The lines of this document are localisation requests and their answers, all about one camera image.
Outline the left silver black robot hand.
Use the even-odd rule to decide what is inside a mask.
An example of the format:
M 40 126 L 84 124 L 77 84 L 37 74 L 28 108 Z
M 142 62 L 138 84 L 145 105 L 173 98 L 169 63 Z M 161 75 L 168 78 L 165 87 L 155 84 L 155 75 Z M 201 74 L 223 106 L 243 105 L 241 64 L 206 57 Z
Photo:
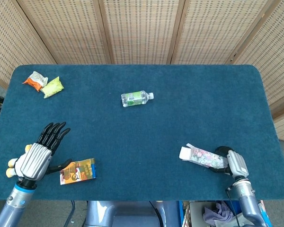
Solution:
M 63 137 L 70 132 L 70 128 L 64 129 L 65 122 L 49 123 L 42 130 L 39 138 L 25 154 L 23 159 L 18 159 L 17 170 L 19 176 L 31 181 L 39 181 L 44 175 L 59 172 L 67 167 L 72 160 L 67 159 L 62 164 L 51 166 L 50 162 L 58 149 Z

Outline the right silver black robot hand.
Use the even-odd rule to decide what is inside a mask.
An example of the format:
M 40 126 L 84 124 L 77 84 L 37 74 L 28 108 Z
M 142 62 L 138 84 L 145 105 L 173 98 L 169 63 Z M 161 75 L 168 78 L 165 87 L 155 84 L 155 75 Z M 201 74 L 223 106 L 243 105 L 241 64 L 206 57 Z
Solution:
M 226 155 L 228 163 L 225 168 L 217 169 L 209 167 L 211 171 L 215 173 L 231 175 L 235 180 L 240 178 L 247 178 L 249 176 L 245 160 L 239 153 L 227 146 L 220 146 L 216 148 L 215 151 Z

